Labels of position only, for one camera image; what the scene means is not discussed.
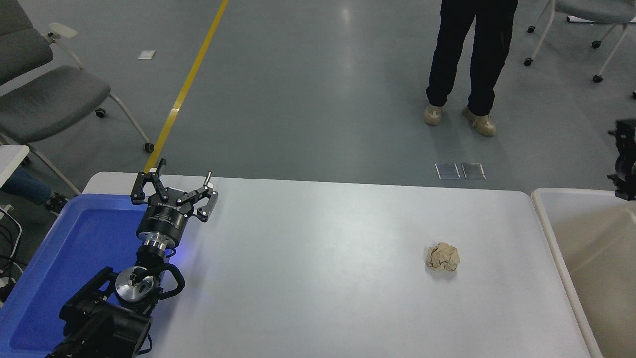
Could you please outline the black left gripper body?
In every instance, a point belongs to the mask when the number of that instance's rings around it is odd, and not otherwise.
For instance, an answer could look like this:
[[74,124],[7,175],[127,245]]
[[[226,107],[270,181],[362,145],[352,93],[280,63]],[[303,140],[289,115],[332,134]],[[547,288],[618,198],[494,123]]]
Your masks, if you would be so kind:
[[168,202],[150,199],[136,229],[136,236],[141,241],[158,239],[166,247],[176,248],[181,243],[185,227],[193,212],[194,206],[191,203],[177,206],[172,199]]

